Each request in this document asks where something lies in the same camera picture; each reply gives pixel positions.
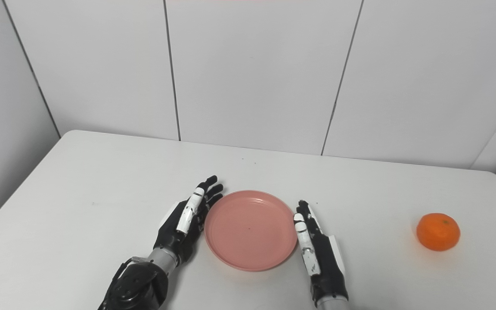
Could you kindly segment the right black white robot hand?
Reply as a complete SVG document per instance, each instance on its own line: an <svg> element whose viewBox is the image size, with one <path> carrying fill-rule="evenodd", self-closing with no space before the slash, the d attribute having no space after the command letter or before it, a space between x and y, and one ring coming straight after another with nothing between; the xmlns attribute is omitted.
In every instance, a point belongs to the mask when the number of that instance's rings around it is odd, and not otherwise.
<svg viewBox="0 0 496 310"><path fill-rule="evenodd" d="M335 236L324 234L308 202L300 200L293 216L301 256L318 310L348 310L345 266Z"/></svg>

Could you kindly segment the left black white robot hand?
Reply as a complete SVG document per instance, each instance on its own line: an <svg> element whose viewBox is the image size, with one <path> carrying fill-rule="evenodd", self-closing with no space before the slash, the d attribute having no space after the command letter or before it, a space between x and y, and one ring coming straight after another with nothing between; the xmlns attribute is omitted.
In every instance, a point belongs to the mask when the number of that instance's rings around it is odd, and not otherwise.
<svg viewBox="0 0 496 310"><path fill-rule="evenodd" d="M173 207L158 230L154 249L171 253L177 266L187 262L204 230L209 210L223 197L223 190L224 186L218 183L216 175L198 184L187 200Z"/></svg>

